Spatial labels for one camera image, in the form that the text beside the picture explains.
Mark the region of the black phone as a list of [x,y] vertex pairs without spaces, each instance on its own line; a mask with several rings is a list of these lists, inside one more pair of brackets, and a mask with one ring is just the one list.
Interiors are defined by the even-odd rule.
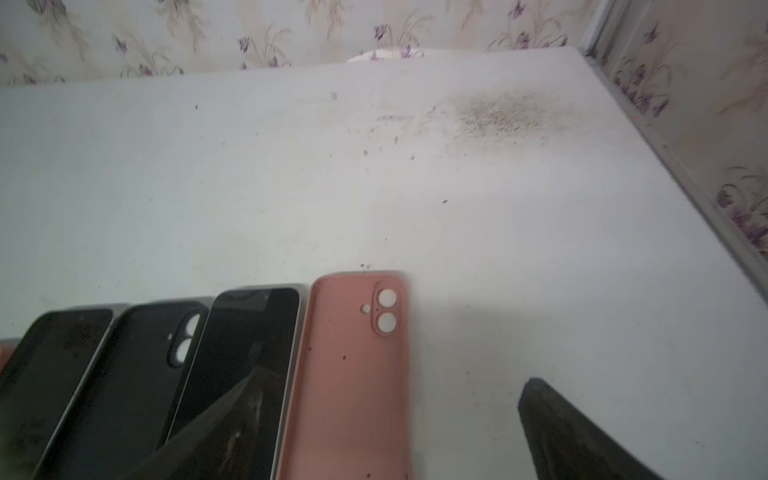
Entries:
[[31,479],[125,303],[49,311],[1,371],[1,477]]

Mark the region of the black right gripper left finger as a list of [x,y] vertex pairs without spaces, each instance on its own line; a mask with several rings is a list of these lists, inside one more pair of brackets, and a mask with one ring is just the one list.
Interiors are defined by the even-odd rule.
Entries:
[[263,404],[281,377],[257,367],[141,463],[128,479],[245,479],[256,451]]

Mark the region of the pink phone case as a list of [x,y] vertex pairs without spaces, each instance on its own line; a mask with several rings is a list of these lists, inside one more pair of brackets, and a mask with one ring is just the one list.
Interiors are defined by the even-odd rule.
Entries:
[[1,339],[0,340],[0,371],[9,362],[19,343],[19,339]]
[[412,478],[407,302],[392,271],[312,284],[276,478]]

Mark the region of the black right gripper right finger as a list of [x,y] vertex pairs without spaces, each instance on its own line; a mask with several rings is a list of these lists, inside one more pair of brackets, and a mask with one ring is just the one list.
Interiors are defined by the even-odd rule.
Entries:
[[539,479],[657,479],[541,378],[529,379],[518,413]]

